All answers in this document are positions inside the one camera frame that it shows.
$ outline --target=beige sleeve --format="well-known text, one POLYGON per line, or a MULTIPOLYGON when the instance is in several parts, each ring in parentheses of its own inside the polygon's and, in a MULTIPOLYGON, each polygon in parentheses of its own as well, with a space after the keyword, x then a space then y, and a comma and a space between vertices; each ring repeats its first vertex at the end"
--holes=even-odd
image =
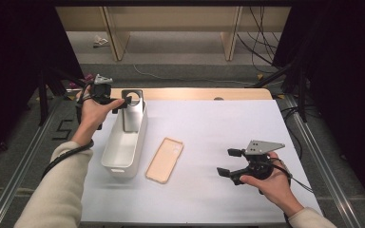
POLYGON ((334 224, 312 208, 304 208, 289 218, 293 228, 334 228, 334 224))
MULTIPOLYGON (((79 146, 76 142, 65 142, 55 149, 51 160, 79 146)), ((52 168, 31 196, 15 227, 78 227, 84 182, 92 155, 91 150, 86 150, 52 168)))

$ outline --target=white table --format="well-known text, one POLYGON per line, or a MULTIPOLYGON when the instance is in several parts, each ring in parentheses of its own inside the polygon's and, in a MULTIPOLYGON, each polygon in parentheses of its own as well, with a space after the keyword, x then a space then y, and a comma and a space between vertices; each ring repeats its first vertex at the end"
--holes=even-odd
MULTIPOLYGON (((246 148, 251 140, 284 143, 277 151, 294 177, 310 186, 278 106, 264 101, 146 101, 148 126, 137 176, 114 179, 101 157, 116 115, 93 137, 82 199, 82 222, 149 225, 262 225, 284 222, 283 213, 258 189, 235 186, 218 175, 246 166, 228 148, 246 148), (144 172, 164 137, 184 142, 166 184, 148 180, 144 172)), ((320 212, 314 194, 292 181, 299 201, 320 212)))

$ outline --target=floor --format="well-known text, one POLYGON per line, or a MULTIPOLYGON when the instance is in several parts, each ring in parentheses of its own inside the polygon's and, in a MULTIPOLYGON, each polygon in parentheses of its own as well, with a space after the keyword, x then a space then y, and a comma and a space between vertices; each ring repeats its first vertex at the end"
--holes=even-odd
MULTIPOLYGON (((85 74, 100 73, 103 76, 114 79, 117 87, 156 87, 156 86, 195 86, 195 87, 243 87, 258 81, 259 76, 269 75, 274 68, 258 57, 252 56, 251 52, 238 40, 235 48, 234 59, 226 62, 223 54, 221 39, 216 32, 132 32, 127 46, 125 57, 121 62, 114 62, 109 47, 104 44, 101 47, 93 47, 95 36, 106 38, 103 32, 69 32, 71 41, 79 63, 85 74)), ((274 34, 266 34, 270 46, 276 46, 278 40, 274 34)), ((247 33, 241 33, 240 38, 254 46, 254 40, 247 33)), ((271 60, 266 46, 257 44, 255 51, 263 58, 271 60)), ((281 95, 279 86, 283 78, 277 79, 267 88, 274 95, 281 95)), ((276 99, 279 108, 290 106, 286 97, 276 99)), ((38 153, 31 157, 31 163, 25 170, 24 177, 19 180, 17 191, 7 211, 4 211, 0 227, 12 227, 20 216, 23 207, 29 200, 33 189, 38 185, 42 170, 47 164, 51 151, 60 143, 53 140, 58 137, 58 123, 64 119, 74 118, 73 109, 67 109, 68 101, 57 102, 53 98, 50 106, 56 106, 51 112, 56 113, 52 124, 45 129, 44 139, 39 144, 33 139, 40 130, 39 106, 37 95, 29 101, 30 110, 25 111, 18 125, 12 130, 11 137, 7 140, 9 149, 0 151, 0 198, 3 190, 11 181, 12 174, 16 172, 23 155, 36 146, 38 153)), ((317 201, 326 218, 331 220, 337 227, 365 227, 365 191, 347 162, 340 157, 340 149, 332 137, 323 118, 315 107, 307 110, 307 126, 310 127, 315 137, 322 156, 327 162, 329 169, 335 176, 336 183, 340 187, 351 208, 355 213, 355 220, 359 226, 347 225, 347 219, 341 215, 337 208, 338 204, 332 189, 327 187, 324 176, 318 168, 314 154, 308 142, 302 137, 302 131, 296 121, 296 117, 288 118, 288 127, 293 131, 292 136, 298 152, 302 151, 301 163, 315 190, 317 201)), ((76 123, 66 127, 74 129, 76 123)), ((80 227, 119 227, 116 225, 81 224, 80 227)))

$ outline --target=white container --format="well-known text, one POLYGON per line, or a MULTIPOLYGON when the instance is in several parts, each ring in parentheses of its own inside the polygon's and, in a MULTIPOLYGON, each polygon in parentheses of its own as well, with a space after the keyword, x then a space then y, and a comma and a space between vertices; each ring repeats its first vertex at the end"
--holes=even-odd
POLYGON ((102 165, 114 178, 133 178, 138 172, 147 127, 146 110, 144 102, 144 115, 138 132, 125 132, 124 112, 118 112, 102 156, 102 165))

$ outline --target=peach phone case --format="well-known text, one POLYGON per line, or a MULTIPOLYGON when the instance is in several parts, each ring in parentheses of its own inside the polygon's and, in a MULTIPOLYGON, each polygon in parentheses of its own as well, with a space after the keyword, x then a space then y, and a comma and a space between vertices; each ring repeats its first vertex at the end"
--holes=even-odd
POLYGON ((159 183, 166 183, 182 151, 183 142, 164 138, 146 170, 146 177, 159 183))

